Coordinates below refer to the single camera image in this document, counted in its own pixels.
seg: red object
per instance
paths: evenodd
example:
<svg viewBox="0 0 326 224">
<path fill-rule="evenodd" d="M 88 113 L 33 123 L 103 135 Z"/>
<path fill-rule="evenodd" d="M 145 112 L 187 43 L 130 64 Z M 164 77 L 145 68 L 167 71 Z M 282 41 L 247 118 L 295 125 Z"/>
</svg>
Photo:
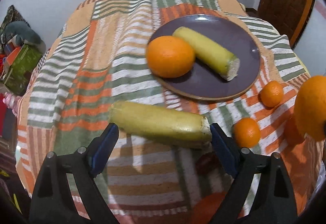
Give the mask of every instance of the red object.
<svg viewBox="0 0 326 224">
<path fill-rule="evenodd" d="M 4 116 L 6 115 L 7 106 L 2 102 L 3 94 L 0 94 L 0 138 L 2 138 Z"/>
<path fill-rule="evenodd" d="M 7 62 L 9 65 L 12 65 L 12 63 L 14 62 L 16 56 L 18 55 L 19 51 L 20 51 L 20 47 L 17 47 L 14 51 L 11 52 L 10 55 L 7 56 Z"/>
<path fill-rule="evenodd" d="M 226 192 L 214 193 L 200 200 L 192 209 L 190 224 L 208 224 L 224 200 Z M 238 218 L 244 216 L 241 210 Z"/>
</svg>

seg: cut end of roll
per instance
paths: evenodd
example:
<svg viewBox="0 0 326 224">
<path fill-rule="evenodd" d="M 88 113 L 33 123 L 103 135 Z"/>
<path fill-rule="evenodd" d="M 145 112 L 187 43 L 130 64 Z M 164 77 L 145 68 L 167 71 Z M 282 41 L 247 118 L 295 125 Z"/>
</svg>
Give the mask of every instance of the cut end of roll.
<svg viewBox="0 0 326 224">
<path fill-rule="evenodd" d="M 238 71 L 240 68 L 240 59 L 235 57 L 234 59 L 230 60 L 228 64 L 228 73 L 225 76 L 222 76 L 226 81 L 230 81 L 234 79 L 238 75 Z"/>
</svg>

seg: dark purple plate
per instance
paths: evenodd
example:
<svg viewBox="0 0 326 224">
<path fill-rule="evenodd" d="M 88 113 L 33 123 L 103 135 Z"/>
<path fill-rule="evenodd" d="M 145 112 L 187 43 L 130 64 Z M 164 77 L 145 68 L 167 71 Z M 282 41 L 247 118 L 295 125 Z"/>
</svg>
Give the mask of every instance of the dark purple plate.
<svg viewBox="0 0 326 224">
<path fill-rule="evenodd" d="M 157 77 L 166 88 L 185 97 L 204 101 L 226 101 L 239 97 L 254 84 L 260 70 L 260 54 L 251 36 L 240 26 L 211 15 L 190 15 L 161 26 L 149 41 L 172 35 L 179 27 L 193 29 L 219 43 L 240 59 L 238 76 L 227 82 L 196 59 L 191 71 L 173 79 Z"/>
</svg>

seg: orange stripe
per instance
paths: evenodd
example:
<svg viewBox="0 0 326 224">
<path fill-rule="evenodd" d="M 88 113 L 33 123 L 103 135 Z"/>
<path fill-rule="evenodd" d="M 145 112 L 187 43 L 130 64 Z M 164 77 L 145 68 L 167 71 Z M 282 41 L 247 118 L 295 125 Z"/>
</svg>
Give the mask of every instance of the orange stripe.
<svg viewBox="0 0 326 224">
<path fill-rule="evenodd" d="M 92 103 L 97 102 L 101 97 L 111 96 L 111 89 L 103 89 L 100 94 L 94 96 L 83 96 L 75 94 L 72 99 L 66 100 L 66 105 L 70 105 L 72 102 Z"/>
<path fill-rule="evenodd" d="M 25 155 L 28 155 L 27 149 L 21 148 L 20 149 L 20 152 L 23 153 L 23 154 L 25 154 Z"/>
<path fill-rule="evenodd" d="M 27 131 L 27 127 L 26 127 L 25 125 L 18 125 L 18 126 L 17 126 L 17 129 L 18 129 L 18 130 L 21 130 L 21 131 L 24 131 L 24 132 Z"/>
<path fill-rule="evenodd" d="M 87 35 L 87 42 L 86 42 L 86 46 L 85 46 L 85 51 L 84 51 L 84 59 L 81 62 L 81 65 L 79 67 L 79 70 L 78 70 L 78 73 L 77 73 L 78 76 L 83 70 L 83 67 L 84 67 L 84 64 L 85 64 L 89 49 L 92 46 L 95 31 L 96 31 L 96 26 L 97 26 L 97 20 L 91 21 L 91 25 L 90 25 L 89 32 L 88 32 L 88 35 Z"/>
<path fill-rule="evenodd" d="M 256 94 L 254 96 L 247 98 L 246 102 L 247 102 L 248 107 L 253 106 L 257 102 L 259 102 L 258 95 Z"/>
<path fill-rule="evenodd" d="M 284 134 L 282 134 L 281 136 L 279 136 L 273 143 L 269 144 L 266 148 L 265 148 L 265 152 L 266 154 L 269 154 L 273 151 L 275 151 L 282 143 L 282 141 L 285 139 Z"/>
<path fill-rule="evenodd" d="M 262 129 L 261 132 L 261 138 L 264 139 L 267 137 L 270 133 L 274 132 L 276 128 L 278 128 L 281 124 L 283 124 L 286 119 L 290 117 L 290 115 L 293 113 L 294 106 L 286 110 L 279 118 L 277 118 L 274 123 L 270 124 L 269 126 Z"/>
<path fill-rule="evenodd" d="M 104 70 L 101 72 L 81 71 L 79 73 L 79 76 L 88 77 L 88 78 L 98 78 L 98 77 L 105 76 L 107 74 L 107 71 L 108 70 Z"/>
<path fill-rule="evenodd" d="M 103 81 L 97 82 L 97 83 L 89 83 L 89 82 L 78 82 L 76 89 L 86 89 L 86 90 L 92 90 L 92 89 L 99 89 L 101 88 L 105 82 L 111 80 L 111 75 L 106 75 L 105 79 Z"/>
<path fill-rule="evenodd" d="M 180 4 L 178 5 L 180 10 L 181 10 L 181 14 L 182 16 L 185 16 L 186 15 L 186 12 L 185 12 L 185 5 L 184 4 Z"/>
<path fill-rule="evenodd" d="M 22 157 L 21 157 L 21 160 L 22 160 L 22 163 L 24 163 L 24 164 L 26 164 L 26 165 L 28 165 L 28 166 L 30 165 L 28 160 L 25 160 L 25 159 L 22 158 Z"/>
<path fill-rule="evenodd" d="M 107 127 L 108 121 L 99 121 L 95 123 L 87 122 L 85 120 L 79 120 L 76 123 L 63 124 L 59 123 L 59 129 L 62 131 L 71 131 L 76 127 L 81 127 L 89 131 L 103 130 Z"/>
<path fill-rule="evenodd" d="M 193 101 L 189 101 L 189 105 L 190 105 L 190 109 L 191 112 L 194 114 L 199 114 L 199 109 L 198 109 L 198 104 L 193 102 Z"/>
<path fill-rule="evenodd" d="M 27 190 L 30 194 L 33 193 L 33 190 L 34 190 L 34 185 L 35 185 L 35 180 L 34 180 L 34 177 L 32 175 L 32 173 L 29 171 L 29 170 L 26 170 L 24 167 L 22 168 L 23 169 L 23 173 L 25 175 L 25 179 L 26 179 L 26 182 L 27 182 Z"/>
<path fill-rule="evenodd" d="M 170 9 L 171 9 L 171 11 L 172 11 L 175 18 L 181 17 L 180 13 L 176 10 L 175 7 L 171 7 Z"/>
<path fill-rule="evenodd" d="M 160 10 L 160 13 L 161 13 L 161 20 L 162 20 L 162 24 L 165 24 L 169 21 L 169 16 L 167 14 L 167 11 L 166 11 L 166 8 L 162 8 Z"/>
<path fill-rule="evenodd" d="M 216 103 L 209 103 L 209 104 L 208 104 L 208 108 L 209 108 L 210 110 L 213 110 L 213 109 L 215 109 L 216 107 L 217 107 Z"/>
<path fill-rule="evenodd" d="M 243 99 L 246 99 L 247 98 L 247 94 L 242 94 L 241 96 L 240 96 L 240 98 L 243 100 Z"/>
<path fill-rule="evenodd" d="M 282 101 L 278 106 L 276 106 L 272 109 L 265 108 L 265 109 L 262 109 L 262 110 L 256 112 L 255 115 L 256 115 L 257 121 L 260 121 L 260 120 L 264 119 L 266 116 L 269 116 L 272 113 L 274 113 L 282 104 L 287 102 L 289 99 L 294 97 L 296 94 L 297 94 L 296 91 L 294 89 L 292 89 L 292 90 L 288 91 L 286 94 L 284 94 Z"/>
<path fill-rule="evenodd" d="M 27 143 L 26 138 L 22 137 L 22 136 L 18 136 L 18 141 L 22 142 L 22 143 Z"/>
<path fill-rule="evenodd" d="M 80 108 L 80 109 L 73 108 L 73 109 L 69 109 L 69 110 L 66 110 L 66 111 L 62 111 L 61 116 L 63 118 L 66 118 L 66 117 L 69 117 L 69 116 L 80 116 L 82 114 L 87 114 L 87 115 L 94 116 L 94 115 L 97 115 L 97 114 L 100 114 L 100 113 L 107 112 L 110 105 L 111 104 L 109 104 L 109 103 L 101 104 L 96 109 L 94 109 L 94 108 Z"/>
</svg>

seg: tablecloth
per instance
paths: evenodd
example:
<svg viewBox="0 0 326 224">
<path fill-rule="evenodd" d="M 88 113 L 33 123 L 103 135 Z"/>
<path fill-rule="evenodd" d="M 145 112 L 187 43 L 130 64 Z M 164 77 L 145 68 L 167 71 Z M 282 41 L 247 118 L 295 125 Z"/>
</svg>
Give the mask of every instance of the tablecloth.
<svg viewBox="0 0 326 224">
<path fill-rule="evenodd" d="M 152 76 L 145 59 L 150 36 L 170 20 L 191 14 L 228 19 L 257 44 L 260 74 L 241 97 L 219 103 L 195 102 L 165 89 Z M 128 100 L 206 115 L 228 136 L 242 117 L 254 118 L 261 140 L 252 151 L 281 153 L 298 213 L 304 209 L 319 173 L 322 142 L 307 138 L 291 148 L 283 130 L 297 91 L 309 74 L 287 36 L 279 35 L 270 23 L 247 16 L 236 0 L 85 0 L 70 16 L 43 63 L 34 72 L 18 114 L 20 177 L 29 193 L 47 152 L 62 155 L 87 146 L 107 126 L 110 105 Z M 282 84 L 284 98 L 278 107 L 266 109 L 258 93 L 271 80 Z M 95 181 L 121 223 L 186 223 L 198 201 L 212 192 L 228 190 L 232 183 L 223 169 L 197 175 L 194 164 L 202 154 L 120 131 L 107 167 Z M 87 216 L 73 178 L 68 179 L 79 214 Z M 258 182 L 259 175 L 255 175 L 245 213 Z"/>
</svg>

